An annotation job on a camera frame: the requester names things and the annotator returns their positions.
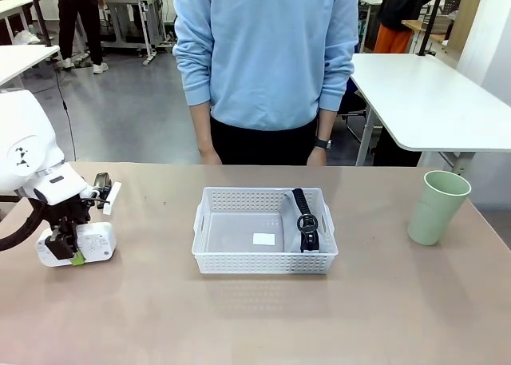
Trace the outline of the person's left hand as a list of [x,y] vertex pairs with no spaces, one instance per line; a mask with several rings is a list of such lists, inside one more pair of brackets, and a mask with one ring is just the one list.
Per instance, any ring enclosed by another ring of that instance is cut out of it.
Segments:
[[315,146],[307,158],[307,166],[326,166],[327,151],[321,147]]

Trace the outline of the person's right hand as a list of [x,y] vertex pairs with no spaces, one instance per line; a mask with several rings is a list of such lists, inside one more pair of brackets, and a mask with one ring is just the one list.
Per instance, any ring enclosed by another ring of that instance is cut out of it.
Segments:
[[212,144],[199,146],[200,163],[202,165],[221,165],[222,161]]

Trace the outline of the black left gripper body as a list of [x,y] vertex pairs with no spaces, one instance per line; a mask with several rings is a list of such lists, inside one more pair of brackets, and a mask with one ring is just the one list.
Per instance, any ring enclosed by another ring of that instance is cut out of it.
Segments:
[[91,220],[89,209],[92,203],[81,199],[79,195],[56,205],[45,205],[42,210],[42,219],[46,221],[51,230],[64,237],[77,239],[77,226],[88,224]]

